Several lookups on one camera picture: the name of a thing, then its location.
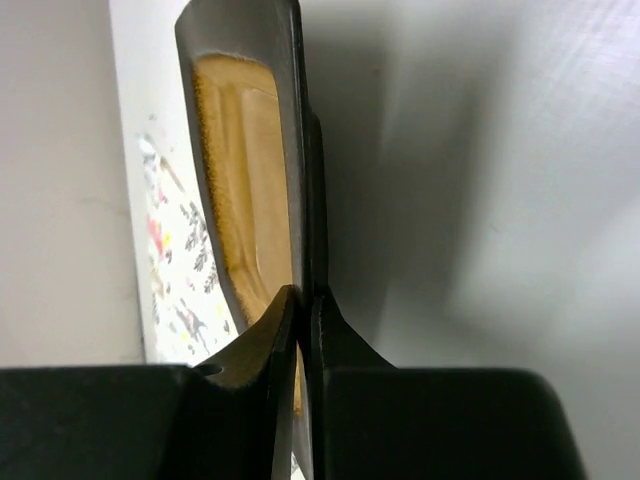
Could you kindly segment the floral animal print cloth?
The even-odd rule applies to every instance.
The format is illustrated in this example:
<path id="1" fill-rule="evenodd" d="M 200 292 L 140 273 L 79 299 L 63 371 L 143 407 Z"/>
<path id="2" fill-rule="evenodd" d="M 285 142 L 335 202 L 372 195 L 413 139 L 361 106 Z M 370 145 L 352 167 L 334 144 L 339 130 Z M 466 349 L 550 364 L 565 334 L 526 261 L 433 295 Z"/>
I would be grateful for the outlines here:
<path id="1" fill-rule="evenodd" d="M 222 292 L 200 200 L 186 191 L 147 134 L 136 136 L 146 188 L 154 347 L 194 366 L 238 336 Z"/>

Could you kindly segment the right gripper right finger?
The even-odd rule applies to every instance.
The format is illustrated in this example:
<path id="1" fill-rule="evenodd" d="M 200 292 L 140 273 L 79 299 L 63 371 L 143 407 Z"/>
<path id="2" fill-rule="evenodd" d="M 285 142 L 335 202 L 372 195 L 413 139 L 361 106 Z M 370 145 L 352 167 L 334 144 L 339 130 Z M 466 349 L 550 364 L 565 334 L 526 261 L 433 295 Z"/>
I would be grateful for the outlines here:
<path id="1" fill-rule="evenodd" d="M 399 368 L 315 299 L 303 348 L 317 479 L 583 479 L 561 402 L 509 368 Z"/>

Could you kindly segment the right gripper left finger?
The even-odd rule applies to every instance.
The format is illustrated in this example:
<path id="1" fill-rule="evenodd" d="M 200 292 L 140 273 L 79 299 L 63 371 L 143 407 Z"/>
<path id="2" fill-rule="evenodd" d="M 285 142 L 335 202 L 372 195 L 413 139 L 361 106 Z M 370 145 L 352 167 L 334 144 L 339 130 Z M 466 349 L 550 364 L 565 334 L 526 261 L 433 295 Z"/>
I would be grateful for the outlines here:
<path id="1" fill-rule="evenodd" d="M 11 368 L 1 373 L 5 479 L 287 479 L 299 303 L 195 366 Z"/>

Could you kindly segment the square yellow black plate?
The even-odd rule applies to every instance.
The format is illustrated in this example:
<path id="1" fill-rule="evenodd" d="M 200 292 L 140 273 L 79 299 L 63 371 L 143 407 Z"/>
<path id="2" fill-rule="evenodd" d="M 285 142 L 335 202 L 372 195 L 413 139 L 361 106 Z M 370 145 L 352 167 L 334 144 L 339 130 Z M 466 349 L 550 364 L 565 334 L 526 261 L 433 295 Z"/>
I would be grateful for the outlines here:
<path id="1" fill-rule="evenodd" d="M 191 1 L 175 36 L 218 278 L 241 334 L 213 382 L 233 396 L 239 467 L 290 475 L 316 259 L 308 99 L 295 1 Z"/>

